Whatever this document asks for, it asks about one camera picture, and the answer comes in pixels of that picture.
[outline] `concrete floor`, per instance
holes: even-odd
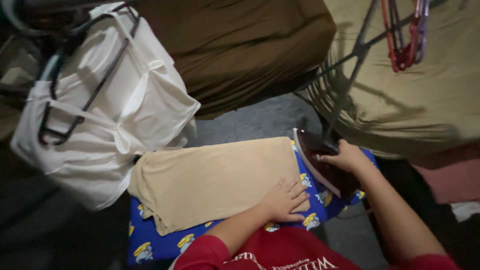
[[[321,132],[314,110],[292,94],[197,121],[202,146],[275,136],[292,128]],[[315,230],[362,269],[383,269],[373,228],[362,204]],[[0,181],[0,269],[122,269],[128,241],[128,198],[91,213],[43,176]]]

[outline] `red shirt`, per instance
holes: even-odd
[[[196,238],[174,262],[173,270],[267,269],[267,270],[359,270],[301,228],[282,227],[274,232],[257,230],[240,248],[236,256],[228,256],[225,244],[215,236]],[[402,270],[458,270],[446,256],[425,255],[404,266]]]

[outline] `blue ironing board cover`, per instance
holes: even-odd
[[[310,193],[310,209],[301,214],[306,217],[303,223],[284,223],[284,224],[267,224],[265,229],[273,232],[282,226],[292,226],[305,228],[310,230],[318,227],[340,212],[346,210],[349,205],[354,205],[365,196],[358,190],[350,201],[344,201],[327,190],[324,185],[318,181],[314,181],[310,173],[305,168],[300,155],[292,141],[295,156],[300,170],[300,177],[303,184],[308,185],[307,192]],[[373,154],[362,149],[363,153],[377,166]],[[221,221],[212,221],[196,227],[170,233],[160,236],[156,229],[152,217],[142,219],[142,204],[135,198],[131,197],[130,203],[130,228],[129,228],[129,247],[128,247],[128,264],[136,265],[148,261],[159,259],[173,259],[178,257],[185,249],[195,240],[196,237],[204,234],[206,231],[217,225]]]

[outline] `red sleeve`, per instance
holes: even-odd
[[[394,268],[396,270],[460,270],[460,268],[445,255],[428,254]]]
[[[227,246],[212,235],[196,238],[174,262],[174,270],[207,270],[220,267],[227,261]]]

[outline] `pink cloth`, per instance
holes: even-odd
[[[439,204],[480,201],[480,144],[409,159]]]

